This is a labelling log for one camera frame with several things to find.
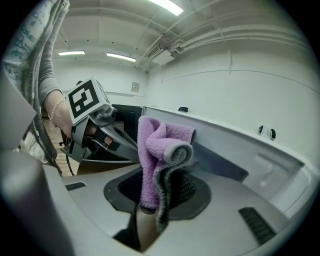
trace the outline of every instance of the gray sleeve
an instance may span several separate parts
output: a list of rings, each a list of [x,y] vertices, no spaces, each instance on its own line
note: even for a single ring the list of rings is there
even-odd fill
[[[57,18],[53,24],[51,35],[43,48],[38,79],[38,96],[39,103],[42,109],[44,107],[44,101],[48,94],[56,90],[61,92],[54,76],[52,65],[52,51],[61,23],[68,12],[68,7],[69,2],[67,2],[67,5],[64,6],[64,9],[62,9],[57,15]]]

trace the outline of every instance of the microfiber cloth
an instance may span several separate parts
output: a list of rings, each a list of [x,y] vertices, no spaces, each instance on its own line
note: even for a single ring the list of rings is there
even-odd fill
[[[147,214],[158,209],[159,232],[168,223],[171,175],[192,158],[190,144],[195,134],[193,128],[160,122],[153,117],[139,119],[137,146],[143,173],[140,207]]]

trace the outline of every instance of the person's arm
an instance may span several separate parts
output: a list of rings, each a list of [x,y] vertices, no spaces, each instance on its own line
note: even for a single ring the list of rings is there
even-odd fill
[[[52,30],[52,33],[44,46],[40,68],[39,68],[39,77],[38,77],[38,93],[39,93],[39,103],[40,106],[51,115],[53,108],[56,103],[63,98],[63,94],[58,87],[56,79],[54,77],[54,70],[52,65],[52,52],[54,48],[54,43],[58,35],[59,28],[61,23],[68,11],[68,6],[65,7],[57,20],[55,29]],[[54,116],[51,116],[53,123],[59,127],[65,135],[71,138],[71,126],[72,121],[69,114],[68,104],[66,102],[60,103],[55,111]],[[96,128],[93,126],[88,126],[85,130],[87,135],[93,135],[96,132]],[[109,137],[106,137],[104,142],[109,145],[112,140]]]

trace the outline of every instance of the white ceiling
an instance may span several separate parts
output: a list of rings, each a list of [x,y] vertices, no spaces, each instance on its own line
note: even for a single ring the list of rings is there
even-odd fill
[[[53,57],[55,60],[81,62],[121,62],[150,70],[156,64],[148,60],[147,53],[157,44],[178,54],[225,39],[225,35],[235,39],[254,34],[260,40],[261,33],[264,33],[263,38],[267,33],[272,40],[289,40],[298,46],[304,43],[302,38],[290,32],[296,30],[295,25],[270,1],[171,1],[184,10],[179,16],[148,0],[70,0],[69,12],[55,42]],[[251,25],[264,27],[252,28]],[[216,35],[210,35],[214,31],[218,31]],[[206,41],[201,39],[203,35],[206,35]],[[75,50],[84,50],[86,54],[76,58],[58,55],[58,52]],[[106,52],[131,56],[137,61],[132,63],[106,57]]]

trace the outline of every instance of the white wall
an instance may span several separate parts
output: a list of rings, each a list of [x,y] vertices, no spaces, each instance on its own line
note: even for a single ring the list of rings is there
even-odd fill
[[[78,81],[95,76],[112,104],[142,106],[147,78],[143,72],[129,66],[105,62],[56,60],[53,73],[62,91],[76,86]],[[139,93],[131,92],[132,83],[140,83]]]
[[[152,71],[145,103],[169,110],[188,107],[194,115],[252,133],[267,125],[275,129],[277,143],[319,165],[318,72],[310,52],[291,46],[213,43]]]

